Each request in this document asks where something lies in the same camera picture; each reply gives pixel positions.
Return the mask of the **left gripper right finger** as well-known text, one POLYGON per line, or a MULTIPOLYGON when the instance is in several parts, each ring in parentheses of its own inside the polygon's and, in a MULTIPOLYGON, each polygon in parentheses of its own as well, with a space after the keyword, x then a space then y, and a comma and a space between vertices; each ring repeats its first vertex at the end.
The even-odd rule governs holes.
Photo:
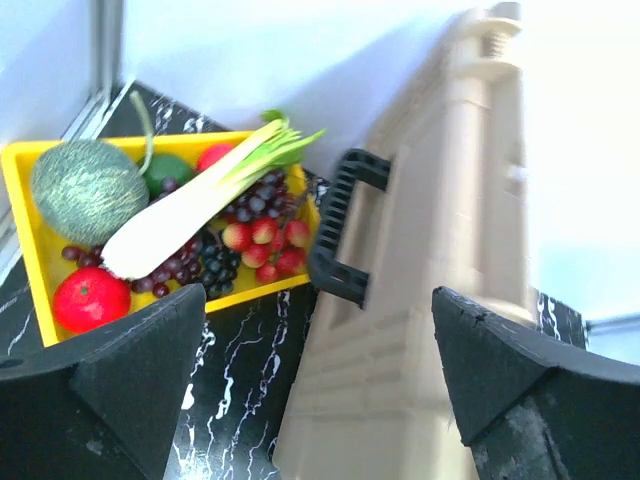
POLYGON ((444 286, 432 313, 462 443, 482 479, 636 479, 639 368, 444 286))

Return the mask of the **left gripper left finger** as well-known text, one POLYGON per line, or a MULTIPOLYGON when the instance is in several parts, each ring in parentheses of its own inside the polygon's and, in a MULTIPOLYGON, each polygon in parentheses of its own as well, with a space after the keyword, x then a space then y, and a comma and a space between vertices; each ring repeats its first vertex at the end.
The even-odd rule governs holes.
POLYGON ((160 479, 201 340, 188 285, 101 328, 1 361, 4 479, 160 479))

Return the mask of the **tan plastic tool box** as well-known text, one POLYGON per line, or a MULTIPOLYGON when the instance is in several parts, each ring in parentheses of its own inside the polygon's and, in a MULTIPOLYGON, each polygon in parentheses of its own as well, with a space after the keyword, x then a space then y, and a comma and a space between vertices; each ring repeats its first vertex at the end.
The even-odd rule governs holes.
POLYGON ((521 6, 457 14, 365 145, 338 164, 309 270, 319 295, 273 453, 284 479, 473 479, 435 338, 448 286, 529 310, 521 6))

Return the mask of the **red tomato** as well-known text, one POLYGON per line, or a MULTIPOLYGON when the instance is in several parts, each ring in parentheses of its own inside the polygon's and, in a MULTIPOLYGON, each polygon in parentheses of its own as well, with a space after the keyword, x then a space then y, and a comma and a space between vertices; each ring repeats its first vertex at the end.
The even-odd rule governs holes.
POLYGON ((82 334, 126 316, 131 304, 125 281, 100 267, 85 267, 58 286, 52 310, 59 325, 82 334))

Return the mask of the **yellow plastic fruit tray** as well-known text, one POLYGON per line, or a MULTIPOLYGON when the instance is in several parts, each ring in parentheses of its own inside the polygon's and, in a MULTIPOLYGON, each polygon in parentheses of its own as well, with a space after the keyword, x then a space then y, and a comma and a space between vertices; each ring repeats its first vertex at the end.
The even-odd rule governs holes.
MULTIPOLYGON (((237 145, 249 135, 248 131, 161 135, 154 139, 154 150, 157 153, 176 154, 188 164, 195 165, 208 147, 220 143, 237 145)), ((46 347, 73 336, 54 320, 51 302, 59 284, 76 270, 76 266, 61 257, 62 247, 67 244, 67 240, 49 228, 37 211, 31 195, 30 176, 38 157, 59 143, 58 140, 16 142, 6 146, 1 153, 2 171, 31 286, 40 335, 46 347)), ((253 271, 242 265, 234 280, 232 294, 207 302, 205 312, 227 309, 308 282, 308 273, 302 272, 275 283, 261 285, 256 282, 253 271)))

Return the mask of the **green white leek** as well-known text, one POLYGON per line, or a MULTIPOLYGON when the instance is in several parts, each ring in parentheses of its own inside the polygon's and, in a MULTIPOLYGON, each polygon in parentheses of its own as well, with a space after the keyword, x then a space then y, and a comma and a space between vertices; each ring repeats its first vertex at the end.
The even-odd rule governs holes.
POLYGON ((105 244, 103 266, 121 279, 150 274, 266 172, 300 161, 324 130, 304 137, 275 111, 221 160, 127 221, 105 244))

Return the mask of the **dark purple grape bunch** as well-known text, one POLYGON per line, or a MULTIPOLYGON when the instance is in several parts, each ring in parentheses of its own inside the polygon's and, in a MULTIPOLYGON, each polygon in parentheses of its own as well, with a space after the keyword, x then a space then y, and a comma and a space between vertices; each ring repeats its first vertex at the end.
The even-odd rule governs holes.
POLYGON ((226 205, 221 212, 223 228, 206 224, 151 274, 127 284, 136 294, 151 293, 157 298, 170 293, 171 282, 180 286, 199 283, 206 289, 209 301, 227 296, 234 291, 242 264, 240 254, 223 244, 222 230, 230 223, 248 224, 264 217, 282 225, 300 219, 299 205, 300 200, 289 193, 286 171, 272 170, 226 205))

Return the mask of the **green netted melon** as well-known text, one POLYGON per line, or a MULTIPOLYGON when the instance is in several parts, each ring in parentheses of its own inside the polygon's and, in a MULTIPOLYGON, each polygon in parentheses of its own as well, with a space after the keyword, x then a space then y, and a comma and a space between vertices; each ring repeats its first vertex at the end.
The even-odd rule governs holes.
POLYGON ((45 223, 84 245, 106 243, 150 199, 129 155, 100 140, 69 141, 46 150, 32 168, 30 187, 45 223))

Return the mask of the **red strawberries cluster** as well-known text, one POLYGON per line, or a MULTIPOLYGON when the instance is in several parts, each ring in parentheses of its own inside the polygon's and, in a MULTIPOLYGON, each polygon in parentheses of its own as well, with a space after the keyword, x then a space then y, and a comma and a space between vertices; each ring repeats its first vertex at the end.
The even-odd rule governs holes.
POLYGON ((279 225, 264 217, 248 224, 230 223, 222 230, 223 244, 240 254, 241 264, 254 273, 259 285, 303 274, 310 238, 310 227, 302 219, 279 225))

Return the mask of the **green avocado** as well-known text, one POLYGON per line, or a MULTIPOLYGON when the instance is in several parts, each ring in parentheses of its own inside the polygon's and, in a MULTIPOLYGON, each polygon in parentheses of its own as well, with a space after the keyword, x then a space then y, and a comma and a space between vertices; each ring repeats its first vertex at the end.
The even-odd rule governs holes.
POLYGON ((195 176, 195 170, 181 157, 169 153, 154 153, 150 164, 143 174, 152 199, 163 191, 165 178, 173 178, 184 185, 195 176))

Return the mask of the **red apple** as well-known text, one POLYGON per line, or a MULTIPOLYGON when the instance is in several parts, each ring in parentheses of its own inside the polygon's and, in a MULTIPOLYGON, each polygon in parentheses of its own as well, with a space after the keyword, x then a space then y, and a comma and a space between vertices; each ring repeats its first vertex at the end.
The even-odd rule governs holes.
POLYGON ((229 143, 215 144, 207 148, 198 158, 198 161, 196 163, 196 171, 205 171, 209 167, 216 164, 234 148, 235 146, 229 143))

